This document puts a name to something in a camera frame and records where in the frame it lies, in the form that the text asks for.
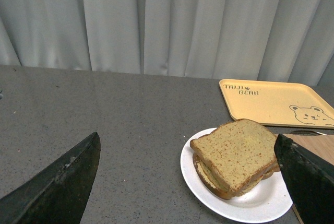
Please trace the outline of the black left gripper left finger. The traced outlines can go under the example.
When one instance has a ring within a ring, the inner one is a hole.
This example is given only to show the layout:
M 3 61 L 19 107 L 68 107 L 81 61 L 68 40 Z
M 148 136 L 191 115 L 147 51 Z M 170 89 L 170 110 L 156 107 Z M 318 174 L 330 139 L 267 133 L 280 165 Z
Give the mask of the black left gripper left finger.
M 1 223 L 80 223 L 100 152 L 100 137 L 93 132 L 1 198 Z

